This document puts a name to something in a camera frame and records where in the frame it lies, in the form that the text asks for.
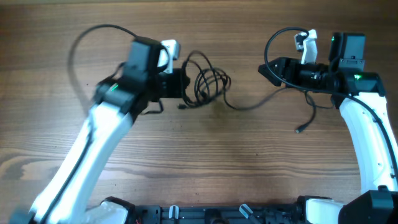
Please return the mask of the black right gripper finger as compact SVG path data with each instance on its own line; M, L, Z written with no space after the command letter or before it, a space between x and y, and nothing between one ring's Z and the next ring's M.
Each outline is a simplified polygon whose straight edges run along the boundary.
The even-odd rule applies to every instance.
M289 58L287 57L279 57L272 61L268 61L268 64L265 64L264 67L266 69L271 70L284 70L289 66Z
M279 64L269 64L270 69L278 76L282 77L284 74L285 66L284 65L279 65ZM258 72L267 78L274 86L281 86L282 82L275 77L271 73L271 71L267 68L266 64L262 64L258 67Z

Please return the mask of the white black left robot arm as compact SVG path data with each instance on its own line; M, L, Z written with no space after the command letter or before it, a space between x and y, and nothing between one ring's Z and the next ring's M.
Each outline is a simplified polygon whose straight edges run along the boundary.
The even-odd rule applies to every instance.
M180 71L176 40L161 42L136 37L120 77L100 81L93 106L80 133L48 186L36 197L30 210L15 210L10 223L129 223L135 206L107 198L89 209L89 198L110 155L150 102L179 98L185 87Z

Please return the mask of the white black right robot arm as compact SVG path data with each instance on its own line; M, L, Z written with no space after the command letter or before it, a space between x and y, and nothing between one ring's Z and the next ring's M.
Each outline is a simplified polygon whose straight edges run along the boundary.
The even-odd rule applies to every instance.
M291 223L396 223L397 142L382 80L364 71L365 36L335 33L326 65L316 61L316 39L314 30L296 28L295 47L302 58L266 60L258 71L275 86L330 95L352 138L361 193L349 203L301 196L286 214Z

